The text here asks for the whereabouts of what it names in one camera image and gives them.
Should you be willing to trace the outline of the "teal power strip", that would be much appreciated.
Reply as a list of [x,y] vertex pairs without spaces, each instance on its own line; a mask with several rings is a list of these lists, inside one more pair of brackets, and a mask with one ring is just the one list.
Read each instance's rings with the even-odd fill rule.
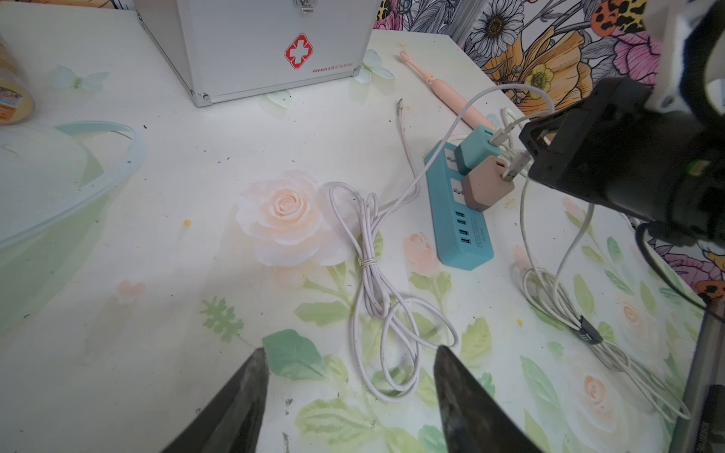
[[464,175],[458,171],[455,146],[446,143],[438,156],[428,154],[426,173],[434,241],[442,264],[472,271],[494,258],[483,213],[464,200]]

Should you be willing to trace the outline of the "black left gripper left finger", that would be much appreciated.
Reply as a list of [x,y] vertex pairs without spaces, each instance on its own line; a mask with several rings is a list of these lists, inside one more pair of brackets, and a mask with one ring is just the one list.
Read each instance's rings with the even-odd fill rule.
[[269,368],[256,349],[166,452],[254,452],[264,419]]

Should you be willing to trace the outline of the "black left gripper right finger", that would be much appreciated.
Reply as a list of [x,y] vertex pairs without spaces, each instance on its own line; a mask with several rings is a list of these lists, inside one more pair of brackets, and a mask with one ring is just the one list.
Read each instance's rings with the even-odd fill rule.
[[539,450],[448,347],[437,349],[433,376],[449,452]]

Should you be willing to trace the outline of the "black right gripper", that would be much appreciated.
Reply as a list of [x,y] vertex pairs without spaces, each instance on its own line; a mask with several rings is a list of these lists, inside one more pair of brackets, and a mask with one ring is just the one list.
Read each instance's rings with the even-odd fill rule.
[[724,128],[645,108],[647,87],[602,79],[585,100],[526,124],[534,181],[652,224],[672,243],[724,241]]

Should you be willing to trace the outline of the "pink electric toothbrush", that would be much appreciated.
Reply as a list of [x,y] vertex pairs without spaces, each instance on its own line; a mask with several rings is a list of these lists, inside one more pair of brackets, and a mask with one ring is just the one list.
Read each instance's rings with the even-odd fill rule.
[[[430,87],[432,92],[454,113],[460,114],[463,111],[467,101],[449,84],[441,79],[436,79],[432,74],[421,68],[405,51],[400,51],[400,58],[419,74],[419,77]],[[462,116],[462,119],[472,129],[479,126],[485,126],[490,130],[496,129],[496,126],[474,107],[470,107]]]

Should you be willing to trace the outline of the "teal small plug block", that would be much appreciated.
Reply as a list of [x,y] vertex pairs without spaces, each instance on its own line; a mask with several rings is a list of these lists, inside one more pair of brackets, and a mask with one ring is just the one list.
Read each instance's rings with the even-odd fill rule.
[[467,175],[487,158],[500,156],[500,149],[489,143],[493,135],[492,129],[478,126],[458,144],[454,156],[460,174]]

